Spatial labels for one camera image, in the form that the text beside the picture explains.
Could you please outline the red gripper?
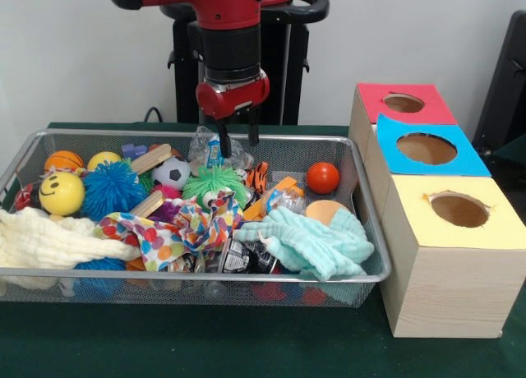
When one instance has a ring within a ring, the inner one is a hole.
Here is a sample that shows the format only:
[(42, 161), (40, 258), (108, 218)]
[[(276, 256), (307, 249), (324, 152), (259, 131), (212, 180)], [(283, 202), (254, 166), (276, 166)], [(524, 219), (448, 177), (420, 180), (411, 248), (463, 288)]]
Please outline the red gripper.
[(260, 108), (270, 93), (270, 80), (264, 70), (250, 81), (219, 84), (211, 81), (200, 82), (196, 87), (196, 100), (200, 110), (217, 121), (221, 154), (224, 158), (232, 155), (231, 140), (224, 118), (251, 108), (247, 114), (248, 140), (250, 146), (259, 143)]

